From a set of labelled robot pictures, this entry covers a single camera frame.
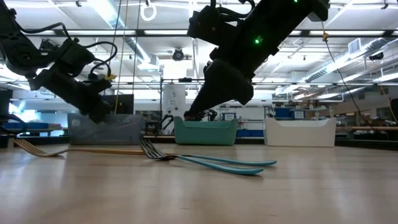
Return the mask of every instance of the teal bin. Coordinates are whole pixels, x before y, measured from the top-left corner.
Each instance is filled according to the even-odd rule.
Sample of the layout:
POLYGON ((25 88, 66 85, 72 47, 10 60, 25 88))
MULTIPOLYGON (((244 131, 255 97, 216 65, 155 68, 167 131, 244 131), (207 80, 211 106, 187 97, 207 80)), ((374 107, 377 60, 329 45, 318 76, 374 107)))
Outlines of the teal bin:
POLYGON ((175 142, 232 146, 235 143, 238 120, 232 121, 183 121, 174 117, 175 142))

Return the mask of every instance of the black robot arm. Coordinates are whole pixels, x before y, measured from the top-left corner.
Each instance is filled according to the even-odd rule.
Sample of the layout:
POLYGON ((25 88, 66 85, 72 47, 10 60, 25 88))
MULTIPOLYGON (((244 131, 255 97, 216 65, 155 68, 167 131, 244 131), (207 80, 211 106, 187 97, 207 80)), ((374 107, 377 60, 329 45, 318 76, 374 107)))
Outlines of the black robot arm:
POLYGON ((306 18, 328 19, 329 0, 261 0, 245 20, 216 7, 216 0, 190 18, 188 35, 215 44, 204 69, 205 84, 189 113, 197 114, 229 100, 245 105, 253 97, 254 71, 306 18))
POLYGON ((81 114, 87 114, 90 119, 99 123, 111 108, 101 100, 101 95, 98 93, 111 87, 110 81, 101 79, 95 82, 78 82, 75 80, 84 66, 98 60, 87 50, 90 46, 84 47, 78 44, 78 39, 72 40, 65 30, 68 38, 64 43, 55 51, 43 54, 21 32, 23 28, 16 22, 15 17, 16 11, 8 9, 4 1, 0 0, 0 51, 7 68, 18 75, 25 76, 31 90, 44 87, 77 107, 81 114), (46 69, 37 75, 36 71, 39 68, 46 69))

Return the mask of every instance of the blue bin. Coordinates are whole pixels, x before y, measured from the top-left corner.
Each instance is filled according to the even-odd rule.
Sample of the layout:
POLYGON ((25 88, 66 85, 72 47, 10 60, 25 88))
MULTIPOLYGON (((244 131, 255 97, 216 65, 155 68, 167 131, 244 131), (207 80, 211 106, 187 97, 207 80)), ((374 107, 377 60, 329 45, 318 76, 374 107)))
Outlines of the blue bin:
POLYGON ((275 118, 290 118, 290 109, 275 108, 275 118))
POLYGON ((231 146, 235 143, 238 120, 232 121, 183 121, 174 117, 175 142, 177 144, 231 146))
POLYGON ((264 137, 264 130, 250 130, 250 137, 264 137))
POLYGON ((236 132, 236 137, 250 137, 250 130, 242 129, 236 132))

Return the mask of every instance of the clear plastic bin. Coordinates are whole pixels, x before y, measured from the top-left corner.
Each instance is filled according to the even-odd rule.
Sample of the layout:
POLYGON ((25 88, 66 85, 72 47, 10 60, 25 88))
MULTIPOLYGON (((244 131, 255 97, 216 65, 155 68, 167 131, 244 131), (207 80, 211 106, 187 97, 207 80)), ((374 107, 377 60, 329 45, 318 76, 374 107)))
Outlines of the clear plastic bin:
POLYGON ((144 117, 132 114, 108 114, 99 124, 88 116, 68 114, 69 140, 72 145, 138 145, 144 117))

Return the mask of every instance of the green led light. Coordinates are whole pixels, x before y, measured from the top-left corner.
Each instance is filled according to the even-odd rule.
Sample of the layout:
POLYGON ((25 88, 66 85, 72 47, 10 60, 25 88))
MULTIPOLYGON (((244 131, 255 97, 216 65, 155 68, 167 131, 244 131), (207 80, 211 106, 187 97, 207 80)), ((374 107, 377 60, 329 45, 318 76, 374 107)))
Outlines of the green led light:
POLYGON ((255 40, 254 43, 255 44, 260 44, 262 42, 263 38, 259 35, 255 40))

